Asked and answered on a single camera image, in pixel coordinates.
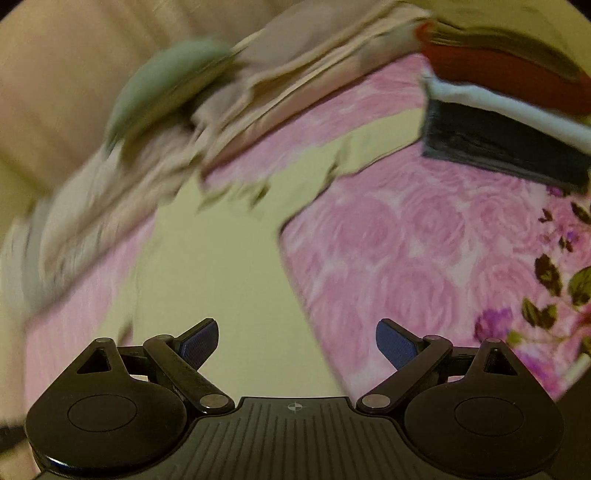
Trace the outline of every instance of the green pillow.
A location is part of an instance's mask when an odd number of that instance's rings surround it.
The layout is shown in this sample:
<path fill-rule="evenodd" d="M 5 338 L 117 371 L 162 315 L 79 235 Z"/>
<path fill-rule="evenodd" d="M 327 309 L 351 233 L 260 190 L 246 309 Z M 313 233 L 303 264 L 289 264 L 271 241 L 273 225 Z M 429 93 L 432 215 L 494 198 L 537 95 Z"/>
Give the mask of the green pillow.
<path fill-rule="evenodd" d="M 156 54 L 138 69 L 117 97 L 105 132 L 108 150 L 194 97 L 231 61 L 230 47 L 211 38 L 186 40 Z"/>

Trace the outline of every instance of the pink rose pattern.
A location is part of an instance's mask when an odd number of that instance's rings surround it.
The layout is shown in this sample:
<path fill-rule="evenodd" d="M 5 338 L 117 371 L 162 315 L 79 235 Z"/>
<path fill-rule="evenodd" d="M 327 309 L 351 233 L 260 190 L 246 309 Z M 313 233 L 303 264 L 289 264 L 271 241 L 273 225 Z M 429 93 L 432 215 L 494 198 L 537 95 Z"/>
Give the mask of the pink rose pattern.
<path fill-rule="evenodd" d="M 423 106 L 417 79 L 424 65 L 412 55 L 369 75 L 277 128 L 212 173 L 208 185 L 263 178 L 310 146 Z M 353 398 L 394 372 L 375 346 L 382 317 L 457 345 L 505 339 L 558 398 L 579 352 L 591 348 L 589 203 L 423 158 L 416 144 L 335 181 L 280 241 L 294 288 Z M 27 406 L 93 338 L 152 225 L 149 219 L 31 322 Z"/>

